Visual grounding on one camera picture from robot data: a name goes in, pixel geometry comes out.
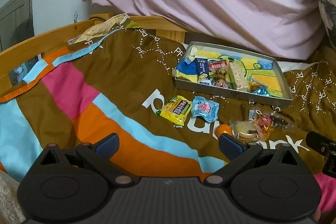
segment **yellow snack bag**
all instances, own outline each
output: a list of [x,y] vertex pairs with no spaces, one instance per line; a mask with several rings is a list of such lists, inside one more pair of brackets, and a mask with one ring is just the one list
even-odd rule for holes
[[175,95],[167,104],[156,112],[157,115],[171,121],[177,126],[184,126],[185,119],[191,110],[191,101],[183,96]]

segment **light blue stripe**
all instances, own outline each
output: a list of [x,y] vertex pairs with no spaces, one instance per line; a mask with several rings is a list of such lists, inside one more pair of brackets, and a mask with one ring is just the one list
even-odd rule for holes
[[52,63],[52,65],[53,65],[54,67],[57,67],[58,65],[60,65],[60,64],[62,64],[62,63],[64,63],[64,62],[72,61],[72,60],[74,60],[74,59],[80,58],[80,57],[82,57],[82,56],[88,54],[89,52],[92,52],[93,50],[95,50],[96,48],[98,48],[98,47],[102,44],[102,42],[103,42],[103,40],[104,40],[105,38],[107,38],[109,35],[111,35],[111,34],[117,32],[117,31],[119,31],[119,30],[120,30],[120,29],[115,29],[115,30],[113,30],[112,32],[110,32],[110,33],[108,33],[107,35],[105,35],[105,36],[104,36],[102,39],[100,39],[98,42],[91,44],[91,45],[90,45],[89,47],[87,47],[87,48],[83,48],[83,49],[81,49],[81,50],[79,50],[79,51],[76,51],[76,52],[74,52],[74,53],[65,54],[65,55],[62,55],[62,56],[56,58],[56,59],[54,60],[54,62]]
[[0,104],[0,162],[8,175],[21,182],[41,152],[16,99]]
[[28,72],[28,74],[23,77],[23,81],[29,84],[31,81],[34,81],[36,77],[47,67],[48,63],[43,59],[39,60],[34,67]]
[[150,133],[138,122],[124,116],[120,110],[102,93],[100,93],[93,103],[110,119],[113,119],[123,130],[127,131],[134,139],[155,150],[164,151],[199,162],[202,172],[213,173],[222,168],[225,164],[223,160],[214,157],[199,157],[197,150],[191,149],[187,144],[162,136]]

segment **snack package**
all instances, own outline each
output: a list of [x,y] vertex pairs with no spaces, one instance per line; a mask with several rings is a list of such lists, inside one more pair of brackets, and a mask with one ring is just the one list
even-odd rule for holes
[[271,97],[271,94],[263,86],[259,87],[256,91],[254,91],[252,93],[262,95],[262,96]]
[[224,59],[209,58],[208,64],[210,71],[216,71],[227,67],[227,61]]
[[261,141],[266,141],[271,132],[274,130],[274,126],[272,124],[272,115],[270,114],[262,114],[259,110],[255,111],[256,116],[254,118],[255,125],[258,131],[258,137]]
[[230,75],[233,88],[239,91],[249,91],[249,84],[240,68],[235,62],[229,62],[227,64],[227,71]]
[[203,117],[206,122],[214,122],[218,118],[219,103],[207,100],[202,96],[193,99],[192,117]]
[[185,119],[191,110],[191,101],[175,95],[167,104],[156,112],[157,115],[171,121],[177,126],[184,126]]
[[185,80],[185,81],[190,81],[193,83],[197,83],[198,82],[198,76],[197,75],[186,75],[182,72],[180,72],[177,69],[172,69],[172,75],[175,78],[181,79],[181,80]]
[[217,79],[215,82],[215,86],[226,89],[230,88],[229,84],[223,79]]
[[214,85],[215,81],[210,79],[208,59],[195,58],[198,83],[204,85]]
[[254,121],[230,122],[232,135],[243,143],[259,141],[258,130]]

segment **black bracket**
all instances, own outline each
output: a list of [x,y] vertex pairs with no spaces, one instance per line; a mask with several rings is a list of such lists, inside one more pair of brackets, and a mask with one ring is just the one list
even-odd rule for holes
[[322,173],[336,178],[336,142],[315,131],[310,131],[306,136],[306,143],[308,147],[324,156]]

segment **wooden bed rail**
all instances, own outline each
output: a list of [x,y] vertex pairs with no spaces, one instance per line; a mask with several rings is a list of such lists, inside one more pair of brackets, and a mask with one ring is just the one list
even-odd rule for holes
[[[113,13],[91,15],[109,19]],[[130,16],[144,29],[156,30],[156,35],[178,42],[184,42],[184,35],[189,32],[169,20],[159,16]],[[7,73],[12,71],[27,60],[42,54],[45,56],[67,45],[67,41],[83,33],[93,25],[99,24],[99,19],[90,19],[77,22],[58,29],[51,30],[25,41],[22,41],[3,52],[0,52],[0,94],[12,87]]]

